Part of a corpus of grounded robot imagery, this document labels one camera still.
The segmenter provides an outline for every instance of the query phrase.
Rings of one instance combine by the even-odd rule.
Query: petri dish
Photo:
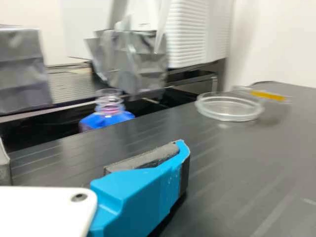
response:
[[[250,121],[258,118],[264,111],[260,101],[233,93],[201,94],[197,97],[195,106],[204,116],[220,121]]]

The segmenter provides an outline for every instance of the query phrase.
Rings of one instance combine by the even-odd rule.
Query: laboratory bench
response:
[[[186,103],[16,150],[9,153],[13,184],[89,187],[103,166],[184,139],[187,191],[151,236],[316,236],[316,89],[253,87],[291,103],[267,102],[249,122],[213,120]]]

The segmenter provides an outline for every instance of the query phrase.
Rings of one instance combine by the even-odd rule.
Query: yellow label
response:
[[[275,95],[275,94],[266,93],[266,92],[257,91],[257,90],[251,91],[250,94],[253,96],[263,97],[263,98],[267,98],[267,99],[271,99],[271,100],[277,100],[277,101],[284,101],[285,100],[285,97],[282,95]]]

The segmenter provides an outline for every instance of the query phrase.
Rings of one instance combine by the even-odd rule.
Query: black countertop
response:
[[[103,166],[184,139],[189,186],[161,236],[316,236],[316,89],[255,88],[292,96],[258,120],[220,122],[193,103],[10,153],[14,185],[87,187]]]

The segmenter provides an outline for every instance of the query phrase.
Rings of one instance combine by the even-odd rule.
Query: aluminum foil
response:
[[[39,31],[0,25],[0,114],[50,105]]]

